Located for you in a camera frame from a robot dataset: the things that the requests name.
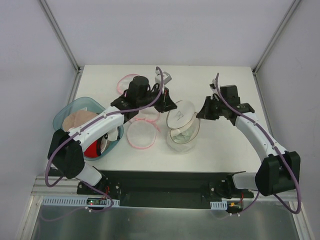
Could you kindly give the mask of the cream mesh laundry bag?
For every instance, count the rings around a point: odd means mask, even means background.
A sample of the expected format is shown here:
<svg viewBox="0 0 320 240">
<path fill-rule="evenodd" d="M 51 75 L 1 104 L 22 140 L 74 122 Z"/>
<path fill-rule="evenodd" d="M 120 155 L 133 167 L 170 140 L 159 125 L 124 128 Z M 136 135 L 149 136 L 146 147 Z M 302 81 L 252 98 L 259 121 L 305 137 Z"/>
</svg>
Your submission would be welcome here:
<svg viewBox="0 0 320 240">
<path fill-rule="evenodd" d="M 196 145 L 201 120 L 196 118 L 198 113 L 196 112 L 195 105 L 191 101 L 180 100 L 175 104 L 177 105 L 177 109 L 170 110 L 166 117 L 166 125 L 168 127 L 166 142 L 173 151 L 185 154 L 190 152 Z M 173 141 L 173 136 L 188 129 L 195 130 L 194 138 L 191 141 L 185 144 L 178 144 Z"/>
</svg>

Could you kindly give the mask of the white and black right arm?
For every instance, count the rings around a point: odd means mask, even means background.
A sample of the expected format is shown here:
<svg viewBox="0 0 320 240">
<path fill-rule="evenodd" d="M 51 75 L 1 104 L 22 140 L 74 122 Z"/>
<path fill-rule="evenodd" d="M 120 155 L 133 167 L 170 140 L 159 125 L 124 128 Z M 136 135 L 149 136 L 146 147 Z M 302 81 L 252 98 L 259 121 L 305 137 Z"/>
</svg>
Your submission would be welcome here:
<svg viewBox="0 0 320 240">
<path fill-rule="evenodd" d="M 211 83 L 209 86 L 213 94 L 206 96 L 196 117 L 212 121 L 220 117 L 229 120 L 247 138 L 261 162 L 257 172 L 230 174 L 225 184 L 226 194 L 234 198 L 247 189 L 270 196 L 294 190 L 300 177 L 299 154 L 289 152 L 260 125 L 252 106 L 241 103 L 236 85 L 216 87 Z"/>
</svg>

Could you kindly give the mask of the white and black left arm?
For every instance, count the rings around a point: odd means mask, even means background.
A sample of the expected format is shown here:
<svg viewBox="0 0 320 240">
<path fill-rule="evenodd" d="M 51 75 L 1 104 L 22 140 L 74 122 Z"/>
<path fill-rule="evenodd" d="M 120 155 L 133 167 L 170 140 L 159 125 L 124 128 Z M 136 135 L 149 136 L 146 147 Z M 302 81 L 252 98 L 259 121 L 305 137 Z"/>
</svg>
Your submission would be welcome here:
<svg viewBox="0 0 320 240">
<path fill-rule="evenodd" d="M 158 72 L 156 83 L 150 86 L 146 77 L 135 76 L 128 89 L 102 113 L 72 130 L 56 130 L 48 151 L 45 176 L 49 176 L 50 168 L 54 165 L 62 177 L 78 179 L 87 183 L 94 194 L 102 194 L 106 188 L 104 177 L 100 171 L 85 162 L 85 150 L 103 136 L 111 138 L 113 131 L 143 109 L 153 107 L 159 113 L 176 109 L 177 105 L 170 98 L 169 89 L 165 86 L 171 79 L 167 72 Z"/>
</svg>

